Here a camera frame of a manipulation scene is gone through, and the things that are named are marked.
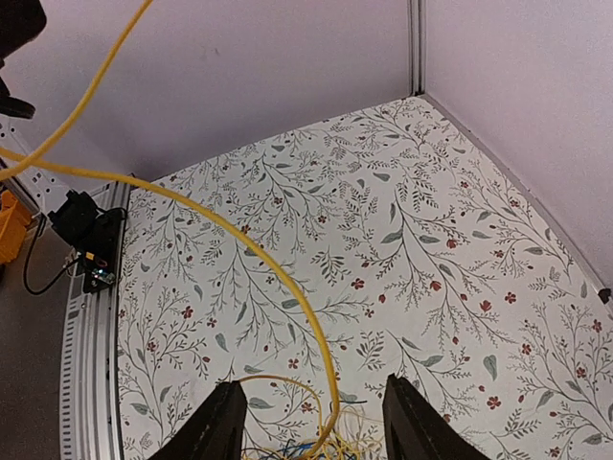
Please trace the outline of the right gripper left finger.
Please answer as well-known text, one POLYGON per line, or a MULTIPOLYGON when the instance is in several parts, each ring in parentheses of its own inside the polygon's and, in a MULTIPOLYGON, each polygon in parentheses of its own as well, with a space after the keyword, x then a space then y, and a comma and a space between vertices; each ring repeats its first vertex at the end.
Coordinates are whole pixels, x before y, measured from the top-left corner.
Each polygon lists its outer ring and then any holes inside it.
POLYGON ((151 460, 240 459, 247 400, 235 380, 216 386, 151 460))

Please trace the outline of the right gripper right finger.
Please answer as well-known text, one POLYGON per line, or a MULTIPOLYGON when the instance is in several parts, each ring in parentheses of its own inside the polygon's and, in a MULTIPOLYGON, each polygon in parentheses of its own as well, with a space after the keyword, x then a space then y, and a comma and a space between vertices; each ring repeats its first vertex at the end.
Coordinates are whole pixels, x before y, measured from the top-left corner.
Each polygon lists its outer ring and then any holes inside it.
POLYGON ((382 412, 388 459, 488 460, 406 378, 388 376, 382 412))

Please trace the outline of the floral table mat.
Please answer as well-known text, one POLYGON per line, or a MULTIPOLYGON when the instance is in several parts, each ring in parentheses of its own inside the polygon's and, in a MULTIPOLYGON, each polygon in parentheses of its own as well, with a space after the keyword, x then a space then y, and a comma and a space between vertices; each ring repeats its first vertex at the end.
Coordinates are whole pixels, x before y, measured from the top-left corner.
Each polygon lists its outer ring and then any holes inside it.
MULTIPOLYGON (((343 457, 385 455, 389 375, 492 459, 612 455, 612 316, 544 214, 411 98, 274 136, 159 185, 231 221, 294 279, 329 344, 343 457)), ((118 319, 123 452, 146 459, 242 380, 243 455, 299 454, 330 414, 315 335, 252 251, 130 195, 118 319)))

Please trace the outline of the yellow object beside table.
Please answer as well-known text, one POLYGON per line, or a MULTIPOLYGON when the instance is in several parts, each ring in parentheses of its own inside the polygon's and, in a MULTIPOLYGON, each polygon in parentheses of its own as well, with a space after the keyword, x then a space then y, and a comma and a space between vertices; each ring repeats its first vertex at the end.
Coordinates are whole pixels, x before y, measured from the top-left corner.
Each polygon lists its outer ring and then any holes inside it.
POLYGON ((18 257, 32 214, 11 191, 5 190, 1 194, 0 218, 0 264, 6 265, 18 257))

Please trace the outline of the aluminium front rail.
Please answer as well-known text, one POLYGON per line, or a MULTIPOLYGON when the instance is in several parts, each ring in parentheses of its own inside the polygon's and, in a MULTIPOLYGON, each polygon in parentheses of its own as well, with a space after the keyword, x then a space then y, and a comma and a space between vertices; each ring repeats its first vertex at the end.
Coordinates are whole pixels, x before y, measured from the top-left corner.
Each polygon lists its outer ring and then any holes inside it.
POLYGON ((80 268, 66 304, 58 394, 62 459, 122 459, 117 331, 119 290, 84 290, 80 268))

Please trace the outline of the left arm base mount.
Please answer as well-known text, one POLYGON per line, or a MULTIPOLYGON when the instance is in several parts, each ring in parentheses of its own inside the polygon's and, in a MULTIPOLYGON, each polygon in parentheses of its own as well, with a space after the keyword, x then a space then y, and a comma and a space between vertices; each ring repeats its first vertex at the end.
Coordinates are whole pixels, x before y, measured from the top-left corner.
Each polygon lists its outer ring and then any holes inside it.
POLYGON ((77 251, 77 265, 84 275, 82 291, 96 293, 112 287, 117 280, 125 207, 103 209, 88 193, 70 190, 49 218, 53 230, 77 251))

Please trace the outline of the right aluminium frame post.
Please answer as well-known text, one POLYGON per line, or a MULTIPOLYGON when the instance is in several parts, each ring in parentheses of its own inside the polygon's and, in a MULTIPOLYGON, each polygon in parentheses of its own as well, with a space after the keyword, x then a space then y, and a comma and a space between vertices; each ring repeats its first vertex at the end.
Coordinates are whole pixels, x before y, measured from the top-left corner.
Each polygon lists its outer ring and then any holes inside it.
POLYGON ((425 93, 426 10, 424 0, 408 0, 409 94, 425 93))

